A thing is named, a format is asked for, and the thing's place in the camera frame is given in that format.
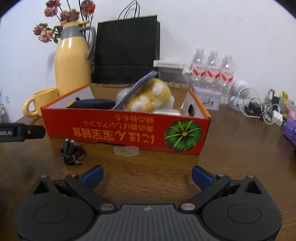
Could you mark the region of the red pumpkin cardboard box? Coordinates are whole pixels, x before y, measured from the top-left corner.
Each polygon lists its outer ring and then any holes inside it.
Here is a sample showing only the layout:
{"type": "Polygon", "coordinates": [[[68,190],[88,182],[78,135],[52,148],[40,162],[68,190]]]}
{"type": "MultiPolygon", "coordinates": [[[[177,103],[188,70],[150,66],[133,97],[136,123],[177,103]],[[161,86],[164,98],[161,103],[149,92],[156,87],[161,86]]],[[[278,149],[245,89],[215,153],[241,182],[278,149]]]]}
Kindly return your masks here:
{"type": "Polygon", "coordinates": [[[192,90],[171,88],[175,98],[173,109],[180,111],[181,116],[67,107],[76,98],[115,100],[123,88],[123,85],[86,85],[46,104],[41,111],[48,135],[145,150],[200,154],[211,115],[192,90]]]}

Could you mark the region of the dried pink flower bouquet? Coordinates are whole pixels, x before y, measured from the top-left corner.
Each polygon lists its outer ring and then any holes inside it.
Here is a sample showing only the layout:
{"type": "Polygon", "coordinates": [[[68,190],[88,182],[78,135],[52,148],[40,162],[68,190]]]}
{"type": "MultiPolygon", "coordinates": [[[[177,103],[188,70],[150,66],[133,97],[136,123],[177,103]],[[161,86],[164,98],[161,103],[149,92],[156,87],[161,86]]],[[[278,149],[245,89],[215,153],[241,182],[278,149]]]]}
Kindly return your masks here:
{"type": "Polygon", "coordinates": [[[54,27],[49,27],[47,23],[36,24],[33,33],[43,43],[58,43],[61,39],[63,26],[67,23],[78,23],[79,27],[89,27],[92,20],[96,5],[94,1],[79,1],[79,9],[70,7],[70,2],[66,1],[68,8],[61,8],[60,0],[46,2],[44,15],[47,18],[57,17],[58,23],[54,27]]]}

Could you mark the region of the white flat carton box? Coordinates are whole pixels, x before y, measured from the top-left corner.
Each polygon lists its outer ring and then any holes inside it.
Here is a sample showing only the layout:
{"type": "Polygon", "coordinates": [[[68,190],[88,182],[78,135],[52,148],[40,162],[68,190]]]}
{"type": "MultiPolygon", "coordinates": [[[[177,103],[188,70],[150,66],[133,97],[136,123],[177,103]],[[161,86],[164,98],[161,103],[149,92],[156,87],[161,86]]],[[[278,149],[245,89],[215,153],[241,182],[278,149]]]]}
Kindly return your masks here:
{"type": "Polygon", "coordinates": [[[177,61],[168,61],[168,60],[154,60],[153,67],[183,70],[185,68],[185,63],[177,62],[177,61]]]}

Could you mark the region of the purple tissue pack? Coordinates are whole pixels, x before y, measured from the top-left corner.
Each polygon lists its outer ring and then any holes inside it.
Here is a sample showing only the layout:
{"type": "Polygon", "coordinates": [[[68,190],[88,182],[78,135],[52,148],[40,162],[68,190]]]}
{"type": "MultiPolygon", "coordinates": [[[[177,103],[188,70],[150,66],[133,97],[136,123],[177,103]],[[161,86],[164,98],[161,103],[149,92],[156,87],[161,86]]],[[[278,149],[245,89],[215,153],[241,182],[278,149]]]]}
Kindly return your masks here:
{"type": "Polygon", "coordinates": [[[296,120],[288,118],[282,130],[284,136],[296,146],[296,120]]]}

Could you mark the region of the navy blue zipper pouch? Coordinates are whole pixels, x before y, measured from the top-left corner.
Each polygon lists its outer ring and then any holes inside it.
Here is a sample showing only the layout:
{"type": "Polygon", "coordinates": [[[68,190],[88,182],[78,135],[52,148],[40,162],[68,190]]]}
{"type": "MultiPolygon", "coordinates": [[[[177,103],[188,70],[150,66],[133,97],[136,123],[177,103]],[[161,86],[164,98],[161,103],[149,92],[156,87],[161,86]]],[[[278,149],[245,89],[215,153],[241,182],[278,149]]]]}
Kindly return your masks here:
{"type": "Polygon", "coordinates": [[[67,108],[79,109],[112,109],[115,107],[115,102],[110,99],[79,99],[75,98],[72,102],[66,105],[67,108]]]}

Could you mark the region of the yellow white plush toy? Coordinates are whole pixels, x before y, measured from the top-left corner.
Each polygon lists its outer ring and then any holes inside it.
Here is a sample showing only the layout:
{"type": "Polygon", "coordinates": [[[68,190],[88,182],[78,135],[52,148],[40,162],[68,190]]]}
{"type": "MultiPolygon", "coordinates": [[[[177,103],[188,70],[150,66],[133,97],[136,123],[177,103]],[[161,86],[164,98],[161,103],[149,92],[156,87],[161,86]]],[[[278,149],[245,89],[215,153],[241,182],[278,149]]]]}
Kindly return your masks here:
{"type": "Polygon", "coordinates": [[[145,84],[125,104],[125,109],[132,112],[151,113],[157,109],[172,109],[175,98],[168,84],[153,78],[145,84]]]}

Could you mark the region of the clear container with seeds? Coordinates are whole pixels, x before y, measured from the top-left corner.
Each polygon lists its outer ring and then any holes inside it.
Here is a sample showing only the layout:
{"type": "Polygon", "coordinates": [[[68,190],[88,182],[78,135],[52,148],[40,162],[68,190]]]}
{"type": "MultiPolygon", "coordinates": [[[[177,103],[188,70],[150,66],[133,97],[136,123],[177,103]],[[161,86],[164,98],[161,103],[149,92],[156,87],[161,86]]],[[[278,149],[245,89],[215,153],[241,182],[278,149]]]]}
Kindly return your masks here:
{"type": "Polygon", "coordinates": [[[187,89],[189,87],[190,74],[182,69],[159,69],[159,79],[167,82],[169,87],[187,89]]]}

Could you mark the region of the yellow thermos jug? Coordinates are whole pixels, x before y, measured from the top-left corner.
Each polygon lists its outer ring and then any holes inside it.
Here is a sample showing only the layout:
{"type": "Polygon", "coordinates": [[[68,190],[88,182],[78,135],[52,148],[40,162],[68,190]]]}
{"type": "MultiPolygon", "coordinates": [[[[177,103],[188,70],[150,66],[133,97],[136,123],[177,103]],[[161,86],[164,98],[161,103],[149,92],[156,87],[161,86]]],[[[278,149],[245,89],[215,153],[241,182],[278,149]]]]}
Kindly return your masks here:
{"type": "Polygon", "coordinates": [[[59,96],[91,83],[91,58],[95,53],[96,30],[90,21],[62,25],[55,54],[55,80],[59,96]]]}

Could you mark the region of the yellow ceramic mug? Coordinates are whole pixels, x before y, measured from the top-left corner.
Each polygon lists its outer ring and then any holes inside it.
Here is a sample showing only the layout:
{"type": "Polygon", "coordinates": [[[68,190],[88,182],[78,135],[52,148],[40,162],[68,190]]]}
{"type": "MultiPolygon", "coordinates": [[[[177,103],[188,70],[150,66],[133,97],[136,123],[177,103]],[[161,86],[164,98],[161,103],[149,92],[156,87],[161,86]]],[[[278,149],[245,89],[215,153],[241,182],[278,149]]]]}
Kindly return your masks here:
{"type": "Polygon", "coordinates": [[[41,107],[58,98],[58,90],[56,87],[40,90],[32,95],[31,98],[25,101],[23,105],[23,114],[29,118],[42,116],[41,107]],[[30,111],[30,104],[34,104],[34,111],[30,111]]]}

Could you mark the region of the colourful snack packet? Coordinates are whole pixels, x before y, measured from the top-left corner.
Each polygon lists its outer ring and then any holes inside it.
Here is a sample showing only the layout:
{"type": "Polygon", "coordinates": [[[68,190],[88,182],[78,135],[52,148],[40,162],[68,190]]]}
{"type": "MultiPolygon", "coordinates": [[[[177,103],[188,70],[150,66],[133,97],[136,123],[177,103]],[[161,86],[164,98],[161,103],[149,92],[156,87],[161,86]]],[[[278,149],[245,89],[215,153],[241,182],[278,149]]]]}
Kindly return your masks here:
{"type": "Polygon", "coordinates": [[[283,117],[285,119],[291,118],[295,120],[296,118],[295,103],[288,98],[288,94],[285,91],[282,92],[282,99],[283,99],[283,117]]]}

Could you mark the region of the left water bottle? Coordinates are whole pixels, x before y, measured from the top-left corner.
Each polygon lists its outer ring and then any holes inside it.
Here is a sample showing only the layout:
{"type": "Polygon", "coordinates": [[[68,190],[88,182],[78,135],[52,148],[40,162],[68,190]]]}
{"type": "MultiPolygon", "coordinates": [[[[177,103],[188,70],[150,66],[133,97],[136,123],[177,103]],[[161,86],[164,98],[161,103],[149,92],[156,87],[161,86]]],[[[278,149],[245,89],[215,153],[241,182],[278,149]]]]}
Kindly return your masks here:
{"type": "Polygon", "coordinates": [[[200,87],[203,83],[204,76],[206,74],[206,64],[205,64],[205,56],[204,49],[197,48],[196,52],[192,58],[191,65],[191,87],[200,87]]]}

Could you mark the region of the right water bottle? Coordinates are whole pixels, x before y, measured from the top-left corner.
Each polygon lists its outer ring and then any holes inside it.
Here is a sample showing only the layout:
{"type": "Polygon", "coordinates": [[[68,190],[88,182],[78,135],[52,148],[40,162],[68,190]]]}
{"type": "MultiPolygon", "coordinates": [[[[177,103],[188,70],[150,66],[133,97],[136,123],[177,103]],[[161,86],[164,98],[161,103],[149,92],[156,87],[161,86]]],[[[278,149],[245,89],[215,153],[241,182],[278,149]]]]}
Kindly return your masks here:
{"type": "Polygon", "coordinates": [[[234,76],[234,67],[231,55],[225,55],[222,64],[221,64],[221,72],[220,78],[218,81],[218,90],[221,94],[220,103],[226,104],[227,103],[227,95],[229,86],[232,83],[234,76]]]}

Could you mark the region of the water bottle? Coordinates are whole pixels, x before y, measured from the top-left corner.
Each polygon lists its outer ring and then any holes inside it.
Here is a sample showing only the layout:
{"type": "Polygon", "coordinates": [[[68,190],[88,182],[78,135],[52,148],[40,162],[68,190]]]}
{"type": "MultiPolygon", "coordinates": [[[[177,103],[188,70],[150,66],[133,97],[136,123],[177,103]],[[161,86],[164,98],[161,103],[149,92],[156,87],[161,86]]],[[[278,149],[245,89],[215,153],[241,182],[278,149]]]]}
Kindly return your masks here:
{"type": "Polygon", "coordinates": [[[220,77],[220,63],[218,59],[218,52],[212,50],[207,59],[205,87],[210,90],[215,89],[217,80],[220,77]]]}
{"type": "Polygon", "coordinates": [[[203,83],[204,76],[206,74],[206,64],[205,64],[205,56],[204,49],[197,48],[196,52],[192,58],[191,65],[191,87],[200,87],[203,83]]]}
{"type": "Polygon", "coordinates": [[[227,95],[229,86],[232,83],[234,76],[234,67],[231,55],[225,55],[222,64],[221,64],[221,72],[220,78],[218,81],[218,90],[221,94],[220,103],[226,104],[227,103],[227,95]]]}

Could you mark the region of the purple knitted cloth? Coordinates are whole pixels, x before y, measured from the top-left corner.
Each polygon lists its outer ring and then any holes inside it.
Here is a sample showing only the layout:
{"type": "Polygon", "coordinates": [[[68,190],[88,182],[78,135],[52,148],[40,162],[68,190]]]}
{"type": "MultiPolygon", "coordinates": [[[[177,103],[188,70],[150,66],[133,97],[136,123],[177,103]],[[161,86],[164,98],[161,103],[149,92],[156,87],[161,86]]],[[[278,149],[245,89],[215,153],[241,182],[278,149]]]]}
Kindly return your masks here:
{"type": "Polygon", "coordinates": [[[155,76],[157,75],[157,72],[151,71],[144,77],[140,78],[129,90],[129,92],[122,98],[121,101],[119,101],[112,110],[122,110],[125,106],[125,103],[136,94],[138,90],[140,90],[144,85],[146,85],[149,81],[151,81],[155,76]]]}

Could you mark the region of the clear round plastic lid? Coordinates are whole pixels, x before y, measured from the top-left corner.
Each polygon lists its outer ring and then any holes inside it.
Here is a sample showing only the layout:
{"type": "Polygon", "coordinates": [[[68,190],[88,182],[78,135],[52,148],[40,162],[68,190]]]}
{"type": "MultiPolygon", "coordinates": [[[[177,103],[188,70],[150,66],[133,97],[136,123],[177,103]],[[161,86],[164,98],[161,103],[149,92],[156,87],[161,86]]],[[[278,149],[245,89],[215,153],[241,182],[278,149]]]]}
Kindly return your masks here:
{"type": "Polygon", "coordinates": [[[115,146],[114,153],[122,157],[133,157],[139,155],[139,148],[136,146],[115,146]]]}

